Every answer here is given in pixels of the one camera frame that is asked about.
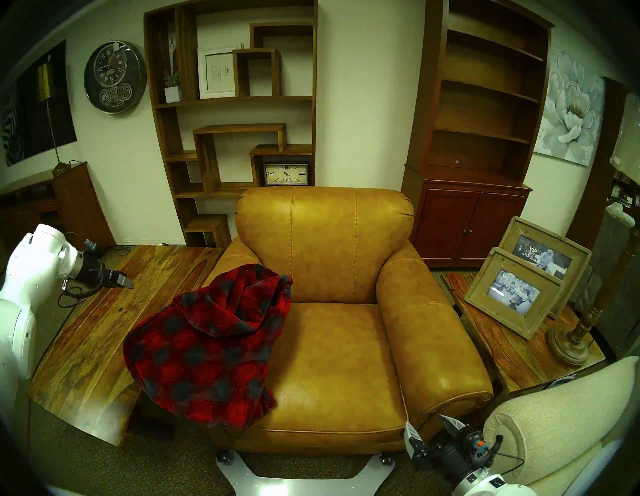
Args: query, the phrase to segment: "wooden table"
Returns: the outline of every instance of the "wooden table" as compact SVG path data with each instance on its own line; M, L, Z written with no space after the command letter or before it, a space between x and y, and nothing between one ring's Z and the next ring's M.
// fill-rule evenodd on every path
M137 246L118 270L134 289L103 289L78 307L35 372L28 396L78 429L121 445L140 389L122 341L176 294L200 288L220 258L215 248Z
M578 323L578 317L568 306L558 319L546 318L533 338L527 340L465 301L465 294L475 278L476 274L458 273L444 275L442 281L467 318L472 338L484 348L479 351L488 352L495 365L502 391L496 394L488 413L507 399L543 389L556 379L585 371L605 360L602 350L590 334L585 336L590 342L589 358L582 367L565 364L549 349L547 333L551 326L560 322L574 327Z

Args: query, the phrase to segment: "red plaid blanket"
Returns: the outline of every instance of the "red plaid blanket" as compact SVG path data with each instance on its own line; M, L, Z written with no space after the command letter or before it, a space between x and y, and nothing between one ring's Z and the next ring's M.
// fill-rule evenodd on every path
M125 338L129 372L165 410L212 427L248 428L276 406L264 381L291 284L250 264L176 296Z

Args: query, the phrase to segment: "clock face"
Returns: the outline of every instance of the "clock face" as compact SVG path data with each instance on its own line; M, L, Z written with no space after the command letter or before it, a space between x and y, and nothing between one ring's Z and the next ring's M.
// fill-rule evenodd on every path
M147 87L147 68L133 45L109 42L98 47L84 70L84 90L98 110L117 114L140 101Z
M307 186L308 164L265 164L264 176L267 186Z

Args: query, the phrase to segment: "tan leather armchair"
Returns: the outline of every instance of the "tan leather armchair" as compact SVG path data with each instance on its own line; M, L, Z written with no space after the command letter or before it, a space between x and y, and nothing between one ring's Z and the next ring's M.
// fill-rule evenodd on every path
M289 454L402 451L407 418L427 441L437 413L492 398L477 351L409 243L413 207L384 189L255 188L209 279L260 263L293 277L269 360L278 406L248 431L208 429L221 448Z

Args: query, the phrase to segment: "table lamp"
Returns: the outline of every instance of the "table lamp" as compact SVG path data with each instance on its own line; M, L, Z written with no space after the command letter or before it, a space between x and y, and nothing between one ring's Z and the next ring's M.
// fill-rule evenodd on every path
M54 81L53 81L53 65L51 63L51 55L47 63L38 67L38 102L47 103L47 119L49 121L49 129L51 130L51 139L53 140L53 148L56 151L58 165L53 170L53 175L58 176L66 172L71 166L60 161L58 147L56 146L56 137L53 134L53 124L51 123L51 111L49 110L49 100L54 97Z
M618 141L611 157L611 164L627 177L640 183L640 98L636 95L628 95L625 102L625 112ZM551 350L558 358L569 365L579 367L589 357L589 347L584 336L598 323L602 311L607 308L616 297L618 286L622 282L628 265L633 260L637 247L640 244L640 215L635 209L635 219L626 214L623 207L633 206L633 199L626 195L618 194L609 197L614 203L608 206L607 213L622 221L631 228L629 241L625 251L618 259L609 276L605 279L598 291L591 308L582 316L575 328L569 328L557 324L547 334Z

